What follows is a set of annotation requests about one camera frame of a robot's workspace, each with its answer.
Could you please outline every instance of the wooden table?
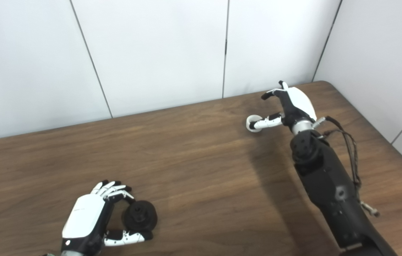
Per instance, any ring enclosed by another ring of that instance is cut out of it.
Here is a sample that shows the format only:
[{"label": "wooden table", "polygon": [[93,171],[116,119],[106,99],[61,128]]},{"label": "wooden table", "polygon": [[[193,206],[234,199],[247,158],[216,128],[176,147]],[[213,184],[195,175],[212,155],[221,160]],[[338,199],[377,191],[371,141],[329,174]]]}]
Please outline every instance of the wooden table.
[{"label": "wooden table", "polygon": [[[362,199],[402,256],[401,155],[330,84],[299,88],[318,117],[337,118],[357,140]],[[57,254],[75,200],[106,178],[154,203],[159,222],[153,240],[102,256],[338,255],[292,167],[288,128],[245,129],[248,115],[279,110],[256,93],[1,138],[0,256]],[[342,137],[330,141],[347,165]]]}]

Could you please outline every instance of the silver joint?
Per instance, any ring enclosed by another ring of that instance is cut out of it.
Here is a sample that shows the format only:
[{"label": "silver joint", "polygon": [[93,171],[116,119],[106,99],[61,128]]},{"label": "silver joint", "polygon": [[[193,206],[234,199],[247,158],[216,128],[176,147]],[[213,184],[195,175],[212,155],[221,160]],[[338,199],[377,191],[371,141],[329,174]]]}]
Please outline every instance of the silver joint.
[{"label": "silver joint", "polygon": [[370,215],[379,217],[380,213],[378,212],[378,209],[369,206],[368,204],[364,203],[364,201],[360,201],[360,205],[364,210],[368,211]]},{"label": "silver joint", "polygon": [[326,121],[326,118],[325,118],[325,117],[319,118],[318,120],[316,120],[316,122],[314,122],[314,123],[311,125],[311,127],[312,127],[313,129],[316,129],[316,128],[318,128],[322,123],[324,123],[324,121]]},{"label": "silver joint", "polygon": [[312,125],[312,123],[308,120],[298,121],[295,125],[293,125],[292,133],[294,135],[297,135],[298,133],[303,132],[305,130],[313,130],[311,125]]}]

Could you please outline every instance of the black robotic forearm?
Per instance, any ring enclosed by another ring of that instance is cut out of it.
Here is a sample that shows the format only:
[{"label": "black robotic forearm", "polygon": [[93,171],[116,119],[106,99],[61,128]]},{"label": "black robotic forearm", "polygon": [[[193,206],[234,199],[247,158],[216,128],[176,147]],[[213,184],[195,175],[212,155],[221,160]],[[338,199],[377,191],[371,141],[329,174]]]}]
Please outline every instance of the black robotic forearm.
[{"label": "black robotic forearm", "polygon": [[342,256],[397,256],[365,215],[355,186],[335,151],[315,130],[291,141],[295,169],[308,196],[322,212],[340,248],[362,245]]}]

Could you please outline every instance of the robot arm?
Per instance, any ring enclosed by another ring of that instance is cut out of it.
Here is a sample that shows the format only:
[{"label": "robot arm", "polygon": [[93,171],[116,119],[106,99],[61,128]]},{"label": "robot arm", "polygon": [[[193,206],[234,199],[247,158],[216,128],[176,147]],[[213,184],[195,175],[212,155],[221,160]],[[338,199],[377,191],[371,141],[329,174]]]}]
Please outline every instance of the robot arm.
[{"label": "robot arm", "polygon": [[335,131],[345,136],[348,152],[351,149],[346,136],[350,135],[330,117],[315,121],[316,115],[310,99],[299,89],[289,88],[283,81],[279,84],[282,89],[268,91],[261,98],[278,97],[282,102],[283,113],[274,122],[275,119],[270,116],[261,118],[251,115],[245,124],[247,129],[259,132],[263,128],[278,125],[290,128],[294,134],[290,143],[294,167],[310,201],[322,212],[340,248],[358,246],[344,251],[341,256],[397,256],[364,214],[363,209],[374,215],[377,212],[359,199],[360,179],[354,170],[357,156],[352,159],[354,180],[351,180],[335,151],[325,140],[327,133],[323,136],[315,128],[326,120],[335,123],[339,127]]}]

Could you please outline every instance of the robotic hand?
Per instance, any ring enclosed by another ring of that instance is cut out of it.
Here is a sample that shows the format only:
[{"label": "robotic hand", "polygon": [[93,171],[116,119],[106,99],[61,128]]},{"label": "robotic hand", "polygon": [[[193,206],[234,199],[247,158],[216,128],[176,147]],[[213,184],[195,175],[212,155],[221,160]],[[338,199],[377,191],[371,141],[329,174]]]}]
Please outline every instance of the robotic hand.
[{"label": "robotic hand", "polygon": [[[153,238],[157,213],[148,201],[136,201],[131,187],[120,181],[98,183],[91,193],[78,198],[62,231],[61,256],[93,256],[103,246],[123,246]],[[124,199],[130,206],[123,212],[126,230],[109,230],[114,204]]]},{"label": "robotic hand", "polygon": [[310,99],[296,87],[289,87],[287,83],[280,81],[281,89],[272,89],[261,96],[266,100],[276,96],[280,99],[283,113],[278,112],[262,118],[259,115],[251,115],[247,118],[246,127],[253,133],[260,132],[263,128],[279,125],[288,126],[294,135],[300,131],[312,128],[316,120],[316,113]]}]

